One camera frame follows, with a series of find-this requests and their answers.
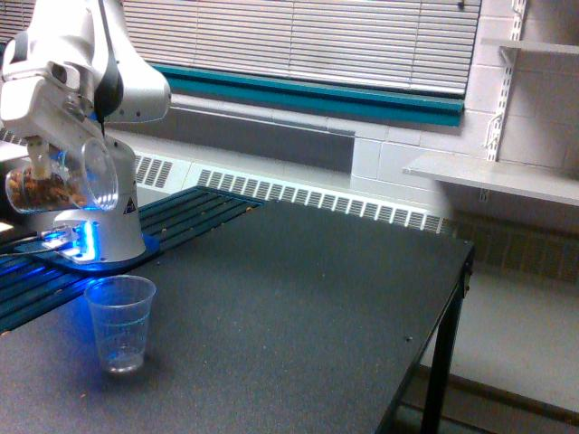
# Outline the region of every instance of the table leg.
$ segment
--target table leg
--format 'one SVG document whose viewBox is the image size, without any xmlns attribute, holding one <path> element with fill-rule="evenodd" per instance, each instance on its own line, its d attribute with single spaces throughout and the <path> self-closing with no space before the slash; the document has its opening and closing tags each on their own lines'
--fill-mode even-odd
<svg viewBox="0 0 579 434">
<path fill-rule="evenodd" d="M 459 327 L 460 308 L 464 298 L 464 279 L 438 327 L 431 376 L 428 383 L 421 434 L 435 434 L 441 422 L 446 384 L 451 372 L 452 350 Z"/>
</svg>

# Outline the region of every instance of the teal window frame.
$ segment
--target teal window frame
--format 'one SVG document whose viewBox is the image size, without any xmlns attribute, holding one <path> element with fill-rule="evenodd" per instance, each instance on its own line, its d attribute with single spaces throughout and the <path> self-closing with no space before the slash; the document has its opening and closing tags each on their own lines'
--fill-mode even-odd
<svg viewBox="0 0 579 434">
<path fill-rule="evenodd" d="M 152 63 L 173 92 L 315 111 L 335 117 L 457 127 L 464 100 Z"/>
</svg>

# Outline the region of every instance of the clear plastic cup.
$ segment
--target clear plastic cup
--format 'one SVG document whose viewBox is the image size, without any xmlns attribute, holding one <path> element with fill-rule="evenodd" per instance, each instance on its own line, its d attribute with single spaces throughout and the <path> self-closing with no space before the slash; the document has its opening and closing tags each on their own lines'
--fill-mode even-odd
<svg viewBox="0 0 579 434">
<path fill-rule="evenodd" d="M 102 369 L 130 373 L 143 364 L 156 292 L 153 282 L 137 276 L 101 278 L 85 290 Z"/>
<path fill-rule="evenodd" d="M 45 153 L 38 147 L 28 145 L 34 165 L 17 167 L 6 175 L 6 195 L 17 212 L 115 209 L 119 180 L 102 142 L 91 138 L 69 150 L 50 145 Z"/>
</svg>

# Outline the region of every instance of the plastic cup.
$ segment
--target plastic cup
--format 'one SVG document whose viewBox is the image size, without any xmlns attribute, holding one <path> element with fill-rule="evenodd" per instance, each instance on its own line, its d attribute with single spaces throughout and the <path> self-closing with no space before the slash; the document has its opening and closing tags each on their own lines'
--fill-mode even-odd
<svg viewBox="0 0 579 434">
<path fill-rule="evenodd" d="M 136 276 L 101 278 L 84 291 L 103 370 L 131 373 L 143 364 L 156 292 L 153 282 Z"/>
</svg>

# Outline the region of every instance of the white robotic arm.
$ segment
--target white robotic arm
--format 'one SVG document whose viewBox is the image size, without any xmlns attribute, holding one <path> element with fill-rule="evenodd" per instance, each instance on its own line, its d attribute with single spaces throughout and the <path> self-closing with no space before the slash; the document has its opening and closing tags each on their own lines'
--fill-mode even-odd
<svg viewBox="0 0 579 434">
<path fill-rule="evenodd" d="M 6 179 L 13 207 L 69 210 L 57 223 L 94 238 L 61 252 L 74 262 L 140 255 L 134 154 L 105 136 L 104 123 L 162 118 L 170 91 L 131 45 L 122 3 L 37 0 L 30 27 L 5 49 L 2 74 L 0 118 L 27 139 L 31 157 Z"/>
</svg>

